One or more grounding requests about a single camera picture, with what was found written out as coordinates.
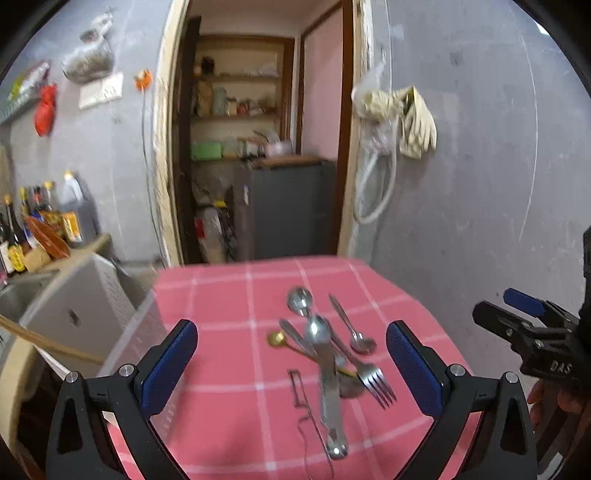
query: soy sauce bottle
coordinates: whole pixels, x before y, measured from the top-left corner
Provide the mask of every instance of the soy sauce bottle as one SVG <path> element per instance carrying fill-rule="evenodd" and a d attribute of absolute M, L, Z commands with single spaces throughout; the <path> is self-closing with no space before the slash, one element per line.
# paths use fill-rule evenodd
<path fill-rule="evenodd" d="M 8 256 L 14 269 L 19 273 L 23 273 L 27 271 L 25 255 L 31 250 L 31 245 L 29 245 L 25 232 L 17 222 L 12 205 L 12 196 L 5 195 L 4 203 L 6 204 L 6 215 L 8 217 L 8 226 L 10 227 L 10 233 L 8 235 Z"/>
<path fill-rule="evenodd" d="M 10 235 L 10 228 L 4 222 L 2 212 L 0 212 L 0 261 L 2 262 L 2 268 L 9 277 L 14 276 L 17 272 L 14 270 L 14 265 L 8 255 L 8 237 Z"/>

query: pink wall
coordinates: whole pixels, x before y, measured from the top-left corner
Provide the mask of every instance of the pink wall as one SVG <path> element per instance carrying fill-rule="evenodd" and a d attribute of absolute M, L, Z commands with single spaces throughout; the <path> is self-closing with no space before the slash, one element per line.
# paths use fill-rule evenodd
<path fill-rule="evenodd" d="M 337 158 L 343 81 L 343 11 L 338 10 L 304 45 L 301 152 Z"/>

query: red bag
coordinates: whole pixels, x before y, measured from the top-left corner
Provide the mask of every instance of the red bag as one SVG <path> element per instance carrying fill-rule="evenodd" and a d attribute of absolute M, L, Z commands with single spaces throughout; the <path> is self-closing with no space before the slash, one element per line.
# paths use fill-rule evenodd
<path fill-rule="evenodd" d="M 41 88 L 41 102 L 35 111 L 35 130 L 40 137 L 49 135 L 53 128 L 53 119 L 56 115 L 56 94 L 56 83 Z"/>

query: shelf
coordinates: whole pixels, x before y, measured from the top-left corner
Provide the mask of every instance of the shelf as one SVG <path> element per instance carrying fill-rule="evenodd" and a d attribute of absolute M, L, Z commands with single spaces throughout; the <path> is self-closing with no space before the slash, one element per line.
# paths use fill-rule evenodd
<path fill-rule="evenodd" d="M 278 114 L 270 113 L 263 115 L 211 115 L 211 116 L 194 116 L 191 117 L 191 122 L 227 122 L 227 121 L 244 121 L 244 120 L 264 120 L 271 118 L 278 118 Z"/>
<path fill-rule="evenodd" d="M 236 83 L 275 83 L 280 82 L 281 77 L 257 76 L 257 75 L 211 75 L 195 77 L 195 80 L 203 80 L 212 83 L 236 82 Z"/>

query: doorway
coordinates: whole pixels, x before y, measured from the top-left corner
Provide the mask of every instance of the doorway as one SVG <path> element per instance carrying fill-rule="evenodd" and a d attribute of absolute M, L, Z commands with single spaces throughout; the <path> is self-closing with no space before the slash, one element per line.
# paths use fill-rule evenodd
<path fill-rule="evenodd" d="M 352 3 L 248 3 L 193 0 L 177 36 L 169 196 L 159 196 L 171 265 L 337 251 Z"/>

